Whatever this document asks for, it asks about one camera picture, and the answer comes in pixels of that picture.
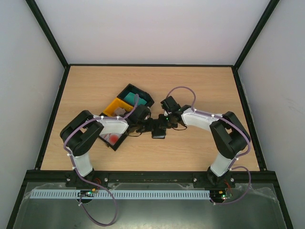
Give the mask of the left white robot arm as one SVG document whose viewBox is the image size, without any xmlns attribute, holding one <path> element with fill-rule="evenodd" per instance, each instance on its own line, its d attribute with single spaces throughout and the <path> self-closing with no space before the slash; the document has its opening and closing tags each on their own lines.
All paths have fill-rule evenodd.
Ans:
<svg viewBox="0 0 305 229">
<path fill-rule="evenodd" d="M 139 133 L 144 130 L 145 124 L 149 124 L 150 114 L 150 108 L 143 104 L 116 117 L 93 115 L 88 110 L 80 112 L 60 132 L 63 147 L 72 162 L 72 169 L 80 177 L 86 177 L 93 171 L 89 150 L 97 138 L 102 135 L 126 136 L 133 132 Z"/>
</svg>

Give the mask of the black leather card holder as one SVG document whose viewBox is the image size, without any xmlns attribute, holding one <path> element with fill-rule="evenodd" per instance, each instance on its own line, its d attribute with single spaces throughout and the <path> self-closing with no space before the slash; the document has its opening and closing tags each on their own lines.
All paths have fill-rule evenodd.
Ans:
<svg viewBox="0 0 305 229">
<path fill-rule="evenodd" d="M 166 130 L 162 128 L 156 128 L 152 130 L 152 139 L 165 139 Z"/>
</svg>

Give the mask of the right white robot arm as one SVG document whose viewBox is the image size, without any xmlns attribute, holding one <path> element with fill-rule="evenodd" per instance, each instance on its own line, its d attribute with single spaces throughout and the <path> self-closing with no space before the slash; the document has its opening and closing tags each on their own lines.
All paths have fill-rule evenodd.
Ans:
<svg viewBox="0 0 305 229">
<path fill-rule="evenodd" d="M 210 131 L 218 155 L 209 167 L 208 182 L 218 187 L 224 182 L 224 174 L 231 170 L 238 157 L 251 149 L 251 138 L 235 113 L 213 114 L 195 109 L 191 105 L 180 106 L 172 96 L 161 101 L 165 126 L 181 124 Z"/>
</svg>

